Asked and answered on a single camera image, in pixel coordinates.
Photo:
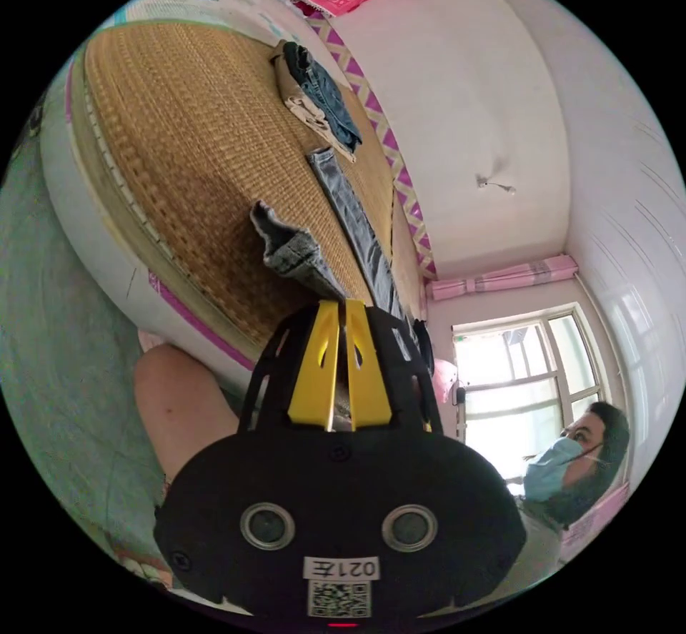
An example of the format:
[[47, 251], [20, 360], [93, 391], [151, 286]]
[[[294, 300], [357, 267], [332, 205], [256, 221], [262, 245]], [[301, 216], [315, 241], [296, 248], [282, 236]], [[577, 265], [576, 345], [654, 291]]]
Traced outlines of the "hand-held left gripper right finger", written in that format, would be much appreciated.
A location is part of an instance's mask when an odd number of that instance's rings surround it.
[[345, 325], [352, 429], [386, 426], [392, 410], [363, 302], [345, 301]]

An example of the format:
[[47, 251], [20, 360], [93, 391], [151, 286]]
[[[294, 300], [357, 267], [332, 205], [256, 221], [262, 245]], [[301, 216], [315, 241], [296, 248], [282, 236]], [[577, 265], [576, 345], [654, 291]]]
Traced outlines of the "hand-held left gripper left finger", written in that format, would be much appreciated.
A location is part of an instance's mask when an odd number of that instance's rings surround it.
[[321, 301], [307, 336], [288, 408], [293, 425], [332, 426], [339, 337], [339, 305]]

